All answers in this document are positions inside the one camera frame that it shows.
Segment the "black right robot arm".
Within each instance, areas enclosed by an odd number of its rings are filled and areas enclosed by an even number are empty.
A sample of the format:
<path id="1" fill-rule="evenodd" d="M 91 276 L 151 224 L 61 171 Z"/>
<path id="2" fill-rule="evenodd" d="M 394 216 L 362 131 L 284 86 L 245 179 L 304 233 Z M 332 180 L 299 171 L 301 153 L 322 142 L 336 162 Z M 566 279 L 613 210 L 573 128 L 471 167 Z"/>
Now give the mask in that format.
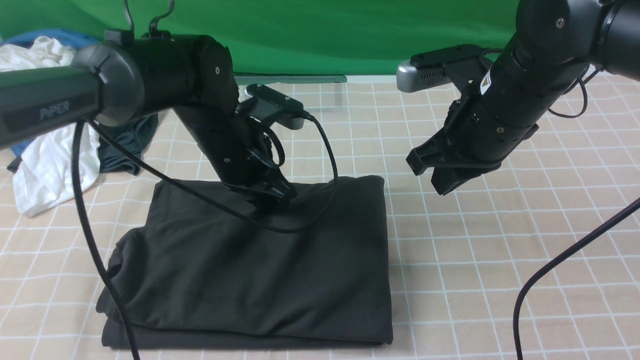
<path id="1" fill-rule="evenodd" d="M 486 52 L 457 45 L 413 55 L 397 68 L 402 92 L 446 84 L 461 92 L 441 130 L 406 158 L 416 176 L 433 169 L 440 195 L 498 170 L 589 66 L 638 80 L 640 3 L 521 0 L 513 37 L 495 61 Z"/>

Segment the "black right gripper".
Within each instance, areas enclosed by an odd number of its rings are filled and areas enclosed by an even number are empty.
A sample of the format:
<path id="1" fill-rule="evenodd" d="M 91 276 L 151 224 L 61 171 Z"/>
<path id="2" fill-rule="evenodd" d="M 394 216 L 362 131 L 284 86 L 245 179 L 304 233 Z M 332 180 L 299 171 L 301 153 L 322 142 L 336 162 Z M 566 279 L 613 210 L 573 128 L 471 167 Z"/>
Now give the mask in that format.
<path id="1" fill-rule="evenodd" d="M 576 59 L 545 63 L 512 38 L 482 79 L 460 91 L 442 128 L 409 152 L 407 165 L 416 176 L 433 169 L 430 182 L 440 195 L 500 169 L 588 67 Z"/>

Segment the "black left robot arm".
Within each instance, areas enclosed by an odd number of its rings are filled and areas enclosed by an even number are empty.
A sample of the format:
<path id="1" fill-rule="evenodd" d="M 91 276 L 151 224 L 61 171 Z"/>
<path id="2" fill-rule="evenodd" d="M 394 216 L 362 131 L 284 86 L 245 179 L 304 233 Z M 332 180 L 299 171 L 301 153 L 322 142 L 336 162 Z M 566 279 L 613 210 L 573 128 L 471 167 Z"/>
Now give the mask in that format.
<path id="1" fill-rule="evenodd" d="M 258 208 L 295 198 L 270 150 L 259 98 L 239 106 L 230 50 L 208 35 L 134 39 L 109 30 L 107 41 L 74 55 L 68 66 L 1 75 L 1 148 L 79 120 L 122 126 L 172 109 L 222 184 Z"/>

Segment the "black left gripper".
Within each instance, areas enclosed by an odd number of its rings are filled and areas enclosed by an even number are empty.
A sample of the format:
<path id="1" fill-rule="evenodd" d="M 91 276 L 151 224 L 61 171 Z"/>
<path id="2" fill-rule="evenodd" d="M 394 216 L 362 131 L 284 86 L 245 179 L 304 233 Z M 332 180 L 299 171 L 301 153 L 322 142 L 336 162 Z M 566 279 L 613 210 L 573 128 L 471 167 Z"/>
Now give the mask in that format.
<path id="1" fill-rule="evenodd" d="M 271 139 L 272 126 L 239 113 L 236 97 L 203 97 L 175 105 L 173 111 L 229 191 L 255 206 L 281 206 L 297 196 L 274 162 L 280 142 Z"/>

